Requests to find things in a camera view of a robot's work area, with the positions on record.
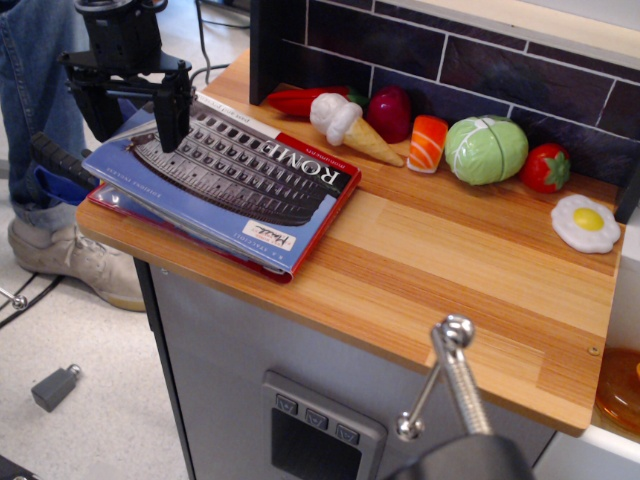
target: cabinet door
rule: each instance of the cabinet door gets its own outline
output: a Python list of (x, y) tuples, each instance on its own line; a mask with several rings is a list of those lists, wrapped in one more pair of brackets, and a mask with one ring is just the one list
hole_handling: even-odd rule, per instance
[[(463, 435), (449, 392), (438, 384), (425, 408), (424, 435), (412, 443), (397, 438), (396, 417), (411, 407), (426, 369), (407, 369), (226, 293), (155, 267), (151, 272), (159, 307), (156, 335), (162, 336), (161, 356), (166, 353), (165, 375), (175, 384), (174, 411), (194, 478), (296, 478), (270, 461), (262, 403), (267, 372), (386, 430), (372, 478), (385, 478)], [(491, 404), (487, 410), (496, 433), (516, 441), (532, 465), (553, 431)], [(308, 478), (314, 480), (313, 474)]]

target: tile backsplash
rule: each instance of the tile backsplash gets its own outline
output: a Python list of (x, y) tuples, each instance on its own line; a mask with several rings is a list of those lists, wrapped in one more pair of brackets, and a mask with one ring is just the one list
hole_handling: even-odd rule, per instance
[(400, 85), (414, 115), (450, 124), (506, 116), (531, 147), (565, 146), (574, 172), (620, 187), (637, 173), (638, 70), (383, 1), (282, 0), (281, 8), (280, 82), (349, 84), (369, 95)]

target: wooden board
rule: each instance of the wooden board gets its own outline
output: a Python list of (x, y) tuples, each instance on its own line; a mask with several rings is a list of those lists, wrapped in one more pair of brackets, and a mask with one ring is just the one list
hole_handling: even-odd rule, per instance
[[(306, 120), (248, 102), (249, 55), (208, 88), (223, 103), (357, 164), (363, 181), (289, 285), (190, 242), (84, 202), (90, 237), (418, 371), (435, 359), (433, 325), (471, 318), (468, 358), (484, 398), (578, 435), (590, 424), (622, 242), (586, 255), (550, 212), (581, 193), (613, 208), (616, 188), (574, 175), (560, 194), (517, 179), (471, 187), (442, 162), (434, 175), (330, 147)], [(403, 156), (408, 142), (394, 148)]]

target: toy fried egg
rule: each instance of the toy fried egg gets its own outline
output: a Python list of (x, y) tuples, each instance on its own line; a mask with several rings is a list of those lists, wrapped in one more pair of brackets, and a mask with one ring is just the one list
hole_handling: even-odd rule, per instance
[(620, 226), (603, 205), (584, 195), (571, 195), (551, 212), (553, 229), (569, 246), (583, 253), (607, 253), (620, 238)]

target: button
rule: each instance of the button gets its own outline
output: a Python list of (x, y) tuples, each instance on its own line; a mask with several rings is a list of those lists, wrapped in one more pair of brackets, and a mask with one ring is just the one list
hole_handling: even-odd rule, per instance
[(276, 394), (276, 407), (283, 412), (287, 412), (289, 415), (298, 414), (298, 404), (287, 397), (283, 397), (282, 395)]
[(327, 427), (329, 427), (329, 419), (313, 410), (307, 409), (304, 419), (309, 425), (319, 428), (320, 430), (326, 430)]
[(351, 445), (357, 445), (360, 442), (360, 434), (358, 432), (355, 432), (341, 424), (338, 424), (336, 427), (336, 436)]

